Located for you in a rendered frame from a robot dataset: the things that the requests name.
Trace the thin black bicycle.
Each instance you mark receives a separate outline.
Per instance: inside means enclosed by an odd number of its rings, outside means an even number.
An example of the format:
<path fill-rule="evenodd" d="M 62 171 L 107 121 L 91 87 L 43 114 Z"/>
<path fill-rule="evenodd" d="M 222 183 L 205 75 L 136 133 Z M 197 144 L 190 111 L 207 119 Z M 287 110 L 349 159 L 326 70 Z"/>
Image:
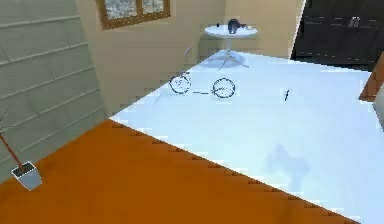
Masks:
<path fill-rule="evenodd" d="M 216 80 L 204 77 L 201 71 L 192 71 L 187 68 L 187 60 L 191 47 L 187 47 L 183 53 L 184 64 L 182 70 L 172 76 L 168 82 L 169 88 L 176 95 L 189 93 L 201 95 L 213 95 L 220 99 L 231 98 L 236 92 L 235 83 L 227 77 L 219 77 Z"/>

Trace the dark blue kettle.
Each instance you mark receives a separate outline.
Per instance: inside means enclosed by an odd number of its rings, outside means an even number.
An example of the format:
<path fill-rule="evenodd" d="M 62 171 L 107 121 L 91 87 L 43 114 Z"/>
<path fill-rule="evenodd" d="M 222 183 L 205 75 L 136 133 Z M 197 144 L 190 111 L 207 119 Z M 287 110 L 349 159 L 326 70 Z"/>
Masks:
<path fill-rule="evenodd" d="M 245 24 L 241 24 L 237 19 L 230 19 L 227 25 L 228 32 L 235 34 L 239 28 L 245 28 Z"/>

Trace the brown framed window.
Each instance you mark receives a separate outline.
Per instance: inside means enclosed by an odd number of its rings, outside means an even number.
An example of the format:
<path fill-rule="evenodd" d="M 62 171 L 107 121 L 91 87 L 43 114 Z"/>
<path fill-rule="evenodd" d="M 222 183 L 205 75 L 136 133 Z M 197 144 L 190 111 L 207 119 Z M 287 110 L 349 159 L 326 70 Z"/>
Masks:
<path fill-rule="evenodd" d="M 169 18 L 171 0 L 95 0 L 103 30 Z"/>

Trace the black shelf cabinet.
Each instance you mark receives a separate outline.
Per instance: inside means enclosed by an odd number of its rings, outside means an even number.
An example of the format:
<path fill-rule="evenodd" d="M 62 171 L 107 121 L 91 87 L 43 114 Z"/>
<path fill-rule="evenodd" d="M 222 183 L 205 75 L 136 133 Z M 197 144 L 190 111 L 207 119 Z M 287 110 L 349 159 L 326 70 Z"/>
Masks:
<path fill-rule="evenodd" d="M 293 60 L 371 66 L 384 50 L 384 0 L 306 0 Z"/>

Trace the white pot plant with red stem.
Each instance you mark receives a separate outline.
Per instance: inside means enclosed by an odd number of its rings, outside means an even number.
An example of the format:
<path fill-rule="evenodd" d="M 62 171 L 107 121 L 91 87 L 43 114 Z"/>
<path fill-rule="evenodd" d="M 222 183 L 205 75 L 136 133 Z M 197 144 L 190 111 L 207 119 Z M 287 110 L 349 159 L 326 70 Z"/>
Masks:
<path fill-rule="evenodd" d="M 0 141 L 5 146 L 5 149 L 9 152 L 13 160 L 16 162 L 17 167 L 11 170 L 12 176 L 28 191 L 36 189 L 42 184 L 41 175 L 37 167 L 31 162 L 21 162 L 15 151 L 10 147 L 9 143 L 3 136 L 3 132 L 9 129 L 9 126 L 3 125 L 3 119 L 5 118 L 10 106 L 8 106 L 3 114 L 0 116 Z"/>

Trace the brown wooden furniture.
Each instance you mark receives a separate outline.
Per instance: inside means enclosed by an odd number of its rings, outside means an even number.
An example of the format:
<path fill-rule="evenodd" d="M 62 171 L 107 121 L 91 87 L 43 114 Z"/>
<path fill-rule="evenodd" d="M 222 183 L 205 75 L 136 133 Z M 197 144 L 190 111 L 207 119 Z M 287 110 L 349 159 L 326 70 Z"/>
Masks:
<path fill-rule="evenodd" d="M 361 92 L 359 99 L 362 101 L 373 102 L 384 83 L 384 51 L 381 53 L 367 83 Z"/>

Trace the white round pedestal table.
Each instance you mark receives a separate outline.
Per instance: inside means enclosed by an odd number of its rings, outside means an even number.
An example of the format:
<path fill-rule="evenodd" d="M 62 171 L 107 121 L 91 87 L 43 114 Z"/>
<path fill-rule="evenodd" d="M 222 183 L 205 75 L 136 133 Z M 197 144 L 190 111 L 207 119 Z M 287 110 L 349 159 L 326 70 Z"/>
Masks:
<path fill-rule="evenodd" d="M 231 41 L 233 39 L 244 39 L 254 36 L 258 33 L 258 30 L 247 25 L 214 25 L 208 26 L 205 29 L 205 33 L 209 36 L 223 39 L 226 43 L 225 53 L 218 57 L 210 57 L 209 61 L 221 60 L 222 64 L 219 69 L 222 69 L 225 64 L 232 61 L 238 65 L 247 67 L 247 65 L 240 62 L 234 55 L 231 54 Z"/>

